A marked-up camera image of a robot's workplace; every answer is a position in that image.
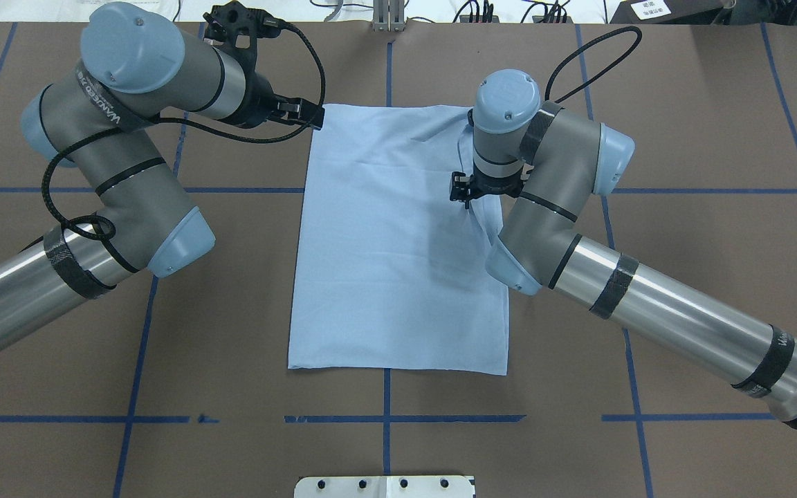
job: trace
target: fabric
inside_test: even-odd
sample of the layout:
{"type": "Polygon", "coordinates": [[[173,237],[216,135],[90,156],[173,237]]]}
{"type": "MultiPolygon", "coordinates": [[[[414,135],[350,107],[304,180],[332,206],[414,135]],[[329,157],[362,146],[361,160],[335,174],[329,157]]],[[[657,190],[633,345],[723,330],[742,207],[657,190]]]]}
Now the fabric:
{"type": "Polygon", "coordinates": [[[313,134],[288,367],[506,375],[509,291],[484,270],[500,199],[464,208],[468,108],[329,104],[313,134]]]}

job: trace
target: white metal plate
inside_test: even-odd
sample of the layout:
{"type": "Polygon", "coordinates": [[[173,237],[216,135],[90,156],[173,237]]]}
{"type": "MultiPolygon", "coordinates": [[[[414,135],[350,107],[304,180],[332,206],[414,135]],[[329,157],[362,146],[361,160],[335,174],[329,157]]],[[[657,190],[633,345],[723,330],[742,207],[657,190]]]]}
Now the white metal plate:
{"type": "Polygon", "coordinates": [[[294,487],[294,498],[475,498],[474,482],[471,476],[303,478],[294,487]]]}
{"type": "Polygon", "coordinates": [[[663,0],[646,0],[645,2],[633,3],[631,6],[635,10],[635,15],[642,20],[668,16],[672,13],[663,0]]]}

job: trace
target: label sticker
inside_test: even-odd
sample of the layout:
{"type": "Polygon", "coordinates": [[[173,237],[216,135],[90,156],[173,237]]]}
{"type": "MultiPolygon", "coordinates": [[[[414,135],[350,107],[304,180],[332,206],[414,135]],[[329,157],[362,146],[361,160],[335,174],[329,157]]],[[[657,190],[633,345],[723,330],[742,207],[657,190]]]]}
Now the label sticker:
{"type": "Polygon", "coordinates": [[[646,0],[645,2],[633,3],[632,9],[635,10],[635,15],[642,20],[658,18],[672,13],[663,0],[646,0]]]}

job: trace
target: wire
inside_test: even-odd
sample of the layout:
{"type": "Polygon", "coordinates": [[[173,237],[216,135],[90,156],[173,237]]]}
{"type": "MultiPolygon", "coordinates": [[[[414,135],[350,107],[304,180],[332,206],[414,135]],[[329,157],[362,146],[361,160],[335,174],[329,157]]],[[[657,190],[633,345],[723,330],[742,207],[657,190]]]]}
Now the wire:
{"type": "MultiPolygon", "coordinates": [[[[306,49],[309,50],[310,55],[313,56],[313,60],[315,61],[315,66],[319,70],[319,80],[320,80],[320,89],[319,89],[319,112],[322,111],[322,105],[325,102],[325,68],[322,65],[322,60],[319,59],[319,54],[316,53],[313,44],[306,38],[306,35],[300,31],[300,28],[294,26],[290,22],[281,21],[280,28],[287,29],[292,33],[296,34],[300,41],[306,45],[306,49]]],[[[284,142],[285,140],[294,138],[295,136],[299,135],[303,130],[307,129],[313,120],[318,117],[318,114],[313,114],[310,116],[306,122],[300,124],[297,129],[294,129],[291,133],[286,133],[282,136],[276,136],[276,138],[250,138],[250,136],[240,136],[240,135],[233,135],[233,133],[227,133],[218,129],[213,129],[213,127],[205,126],[202,123],[191,122],[191,120],[184,120],[183,118],[162,118],[162,117],[155,117],[149,120],[153,124],[185,124],[190,127],[195,127],[195,129],[201,129],[202,131],[211,133],[212,135],[222,136],[222,138],[228,138],[231,140],[235,140],[238,142],[245,142],[246,144],[275,144],[276,142],[284,142]]],[[[94,135],[87,136],[86,138],[81,139],[80,141],[76,142],[68,146],[63,151],[58,152],[54,157],[48,162],[48,167],[45,168],[44,174],[42,174],[42,201],[45,202],[45,208],[48,209],[48,212],[51,213],[51,216],[54,217],[55,220],[60,223],[60,226],[63,229],[69,229],[73,232],[77,233],[78,235],[85,237],[85,239],[92,239],[92,240],[109,240],[112,239],[116,234],[116,227],[113,224],[113,221],[110,221],[108,218],[105,218],[99,214],[88,214],[85,216],[79,216],[78,218],[66,218],[61,212],[54,206],[54,200],[51,198],[51,177],[54,176],[54,170],[57,168],[57,165],[60,164],[60,161],[63,161],[69,154],[72,154],[75,151],[78,151],[80,148],[83,148],[85,145],[93,144],[93,142],[97,142],[100,139],[107,138],[107,136],[114,136],[119,135],[119,133],[124,133],[121,129],[117,127],[113,127],[113,129],[105,129],[104,131],[94,133],[94,135]],[[98,223],[102,228],[102,233],[92,233],[78,227],[79,223],[98,223]]]]}
{"type": "Polygon", "coordinates": [[[544,98],[549,100],[549,94],[550,91],[553,89],[553,83],[556,82],[556,76],[559,75],[559,72],[563,69],[564,66],[567,65],[567,63],[576,59],[577,56],[584,53],[586,50],[589,50],[589,48],[591,48],[592,46],[600,44],[601,42],[607,40],[608,38],[613,38],[616,37],[617,35],[622,35],[623,33],[626,32],[635,33],[635,41],[632,42],[632,45],[630,45],[630,47],[627,48],[627,50],[624,51],[624,53],[620,57],[617,57],[614,60],[614,62],[608,64],[607,67],[605,67],[604,69],[601,70],[600,73],[598,73],[598,75],[592,76],[592,78],[586,80],[582,85],[576,87],[575,89],[572,89],[572,91],[564,95],[564,97],[559,98],[554,102],[556,102],[556,104],[560,104],[560,102],[570,97],[570,95],[573,95],[576,92],[581,91],[581,89],[588,87],[589,85],[592,84],[592,82],[595,82],[598,78],[601,78],[602,75],[613,69],[617,64],[623,62],[623,60],[626,59],[626,57],[629,57],[629,54],[632,53],[632,51],[639,46],[639,42],[641,42],[641,30],[638,29],[636,26],[624,26],[623,28],[614,29],[614,31],[611,31],[610,33],[601,35],[601,37],[589,41],[588,44],[585,44],[584,46],[578,48],[578,50],[574,50],[572,54],[567,56],[564,60],[562,60],[561,63],[559,63],[559,65],[556,67],[556,70],[553,71],[553,75],[549,76],[549,82],[547,82],[547,90],[544,92],[544,98]]]}
{"type": "Polygon", "coordinates": [[[563,4],[559,4],[558,2],[554,3],[545,3],[545,2],[533,2],[531,6],[528,7],[528,10],[525,10],[524,15],[522,16],[522,20],[519,24],[522,24],[525,19],[528,19],[528,13],[531,12],[532,9],[536,6],[543,6],[543,19],[540,20],[540,23],[549,23],[549,22],[562,22],[562,12],[564,13],[564,17],[567,20],[567,10],[565,10],[564,6],[569,3],[570,0],[563,4]]]}
{"type": "Polygon", "coordinates": [[[478,4],[478,0],[467,0],[466,3],[463,3],[462,6],[460,6],[459,9],[457,9],[457,15],[455,15],[455,18],[451,21],[452,23],[457,22],[457,19],[459,19],[459,14],[461,14],[461,12],[463,12],[463,9],[466,6],[469,6],[469,22],[475,22],[475,20],[473,18],[477,18],[478,15],[480,14],[480,10],[479,10],[480,6],[478,4]],[[473,10],[472,10],[473,4],[475,4],[475,14],[473,14],[473,10]]]}
{"type": "Polygon", "coordinates": [[[330,3],[330,4],[328,4],[328,3],[316,3],[314,0],[309,0],[309,3],[312,3],[316,7],[328,7],[328,8],[334,8],[334,7],[364,7],[366,9],[373,9],[374,8],[374,6],[366,6],[366,4],[363,4],[363,3],[330,3]]]}

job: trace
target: robotic arm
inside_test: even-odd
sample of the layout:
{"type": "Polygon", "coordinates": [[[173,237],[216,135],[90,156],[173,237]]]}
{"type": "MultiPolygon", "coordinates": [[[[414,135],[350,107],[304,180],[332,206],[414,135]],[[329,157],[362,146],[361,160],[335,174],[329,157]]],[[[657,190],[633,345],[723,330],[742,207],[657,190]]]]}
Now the robotic arm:
{"type": "Polygon", "coordinates": [[[474,173],[453,174],[452,201],[518,197],[486,262],[494,278],[528,295],[559,291],[764,400],[797,429],[796,338],[574,230],[589,193],[614,189],[632,139],[541,103],[537,83],[513,69],[484,80],[470,119],[474,173]]]}
{"type": "MultiPolygon", "coordinates": [[[[177,107],[237,127],[301,124],[283,138],[322,126],[321,101],[276,95],[255,70],[257,38],[282,29],[297,32],[319,63],[295,26],[238,2],[205,19],[217,48],[133,4],[105,4],[82,32],[75,70],[26,107],[26,140],[53,160],[45,184],[66,157],[104,207],[75,220],[60,215],[60,225],[0,265],[0,350],[142,268],[166,277],[212,249],[205,217],[143,131],[175,122],[159,111],[177,107]]],[[[50,197],[46,205],[57,217],[50,197]]]]}

